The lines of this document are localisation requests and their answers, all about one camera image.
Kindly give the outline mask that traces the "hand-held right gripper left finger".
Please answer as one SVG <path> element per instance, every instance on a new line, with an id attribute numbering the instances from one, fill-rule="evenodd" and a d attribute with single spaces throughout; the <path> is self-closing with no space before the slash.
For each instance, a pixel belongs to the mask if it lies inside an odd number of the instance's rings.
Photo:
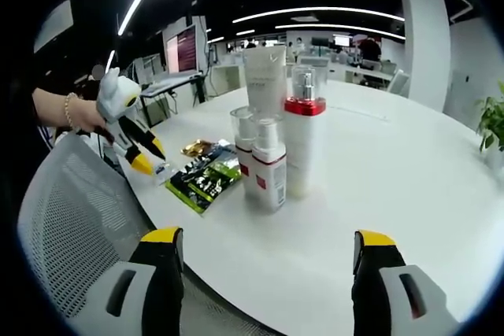
<path id="1" fill-rule="evenodd" d="M 157 229 L 90 287 L 69 323 L 78 335 L 179 335 L 183 295 L 183 229 Z"/>

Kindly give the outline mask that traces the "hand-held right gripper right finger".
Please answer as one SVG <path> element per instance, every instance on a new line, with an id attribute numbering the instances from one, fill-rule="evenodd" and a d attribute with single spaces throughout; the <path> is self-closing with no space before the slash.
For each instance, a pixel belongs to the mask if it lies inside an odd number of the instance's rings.
<path id="1" fill-rule="evenodd" d="M 351 290 L 355 335 L 453 335 L 460 323 L 447 296 L 423 270 L 407 264 L 393 239 L 354 234 Z"/>

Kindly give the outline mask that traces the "person's left hand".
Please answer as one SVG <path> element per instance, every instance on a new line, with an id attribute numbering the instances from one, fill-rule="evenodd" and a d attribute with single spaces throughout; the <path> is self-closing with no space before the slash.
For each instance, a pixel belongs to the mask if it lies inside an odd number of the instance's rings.
<path id="1" fill-rule="evenodd" d="M 106 122 L 98 112 L 95 101 L 77 99 L 72 108 L 72 121 L 78 128 L 86 132 L 101 135 L 110 145 L 114 143 L 114 137 L 108 131 Z"/>

